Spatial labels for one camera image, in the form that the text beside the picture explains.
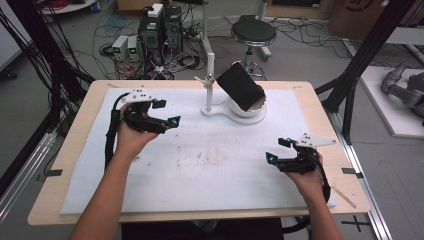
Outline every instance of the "wrist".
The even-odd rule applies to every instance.
[[[130,166],[131,162],[136,158],[137,154],[126,151],[116,150],[112,157],[112,162],[119,162]]]
[[[324,194],[322,191],[314,191],[314,192],[309,192],[309,193],[304,193],[303,195],[303,200],[306,202],[306,205],[311,205],[311,204],[327,204],[325,202],[325,198],[324,198]]]

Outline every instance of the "table surface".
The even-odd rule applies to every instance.
[[[257,82],[264,89],[293,90],[302,110],[310,134],[337,139],[324,109],[314,89],[307,82],[263,81]],[[103,103],[103,97],[110,88],[200,88],[197,81],[118,81],[98,80],[91,87],[74,120],[74,123],[63,143],[52,166],[52,170],[62,169],[61,176],[48,177],[34,206],[28,216],[31,225],[54,225],[76,223],[79,214],[62,215],[60,209],[64,202],[75,164],[84,147],[85,140]],[[370,205],[355,174],[344,174],[342,168],[351,168],[345,152],[337,141],[335,145],[318,147],[323,155],[324,168],[327,173],[332,194],[337,206],[331,208],[333,214],[365,213]],[[223,211],[189,211],[160,213],[123,213],[121,222],[136,221],[171,221],[198,219],[227,219],[250,217],[279,217],[306,215],[306,209],[252,209]]]

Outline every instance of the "electronic equipment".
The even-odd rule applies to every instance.
[[[141,47],[138,42],[138,36],[128,37],[128,54],[130,61],[140,61]]]
[[[123,116],[121,116],[121,111],[117,109],[119,101],[129,104],[125,108]],[[171,117],[167,120],[149,116],[150,107],[156,109],[165,106],[166,100],[153,98],[143,86],[134,89],[132,92],[124,93],[116,99],[111,111],[109,130],[106,133],[105,170],[113,156],[116,132],[121,120],[125,121],[128,127],[141,133],[165,133],[168,129],[177,128],[180,125],[181,116]]]
[[[145,60],[145,67],[162,66],[164,63],[163,53],[167,51],[164,46],[165,34],[162,19],[163,12],[159,17],[143,15],[138,28],[141,48]]]
[[[163,21],[166,30],[166,43],[168,49],[172,53],[179,53],[183,51],[182,41],[182,23],[181,23],[181,7],[169,6],[165,8]]]
[[[112,45],[113,54],[117,61],[125,61],[128,57],[128,36],[121,35]]]
[[[160,17],[163,9],[163,4],[160,3],[154,3],[152,6],[153,10],[150,10],[147,12],[147,16],[149,17]]]
[[[315,147],[335,143],[336,140],[313,136],[307,133],[305,133],[298,141],[292,140],[290,138],[279,138],[278,144],[287,148],[293,147],[297,152],[297,156],[295,158],[279,159],[278,156],[266,152],[266,160],[269,164],[276,166],[280,172],[285,173],[306,174],[315,171],[315,169],[318,169],[318,171],[321,173],[323,181],[322,193],[324,195],[325,201],[328,202],[331,195],[331,187],[328,183],[324,167],[320,161],[320,154],[315,149]],[[297,232],[307,227],[309,224],[309,216],[305,216],[297,224],[290,227],[283,227],[283,232]]]
[[[272,5],[319,7],[321,0],[272,0]]]

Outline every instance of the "white stand base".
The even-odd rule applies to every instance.
[[[202,114],[206,117],[212,117],[216,115],[225,116],[231,121],[241,125],[254,125],[264,120],[266,116],[266,104],[263,105],[262,110],[253,117],[242,117],[234,113],[229,106],[231,98],[227,98],[223,103],[212,104],[212,110],[207,111],[206,105],[202,107]]]

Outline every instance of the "wearable hand device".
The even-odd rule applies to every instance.
[[[106,134],[105,170],[113,156],[115,136],[121,121],[121,112],[116,109],[119,101],[130,103],[122,115],[122,120],[127,123],[128,127],[138,132],[165,133],[166,130],[177,128],[180,124],[181,116],[168,118],[167,120],[149,116],[147,112],[150,107],[153,109],[164,108],[166,100],[153,98],[143,86],[134,89],[131,93],[122,94],[116,99],[111,111],[109,131]]]
[[[325,175],[324,167],[321,164],[320,156],[315,149],[317,146],[324,146],[329,144],[335,144],[335,140],[329,140],[326,138],[312,136],[304,134],[299,141],[292,140],[290,138],[284,139],[279,138],[278,144],[291,148],[293,147],[297,151],[295,158],[283,158],[280,159],[278,156],[266,153],[266,160],[269,164],[274,165],[281,172],[294,172],[300,174],[306,174],[313,172],[315,169],[321,173],[323,178],[322,191],[324,194],[325,201],[328,202],[330,199],[331,187],[328,184],[327,176]],[[297,232],[310,224],[310,219],[304,217],[302,221],[291,227],[283,228],[284,233]]]

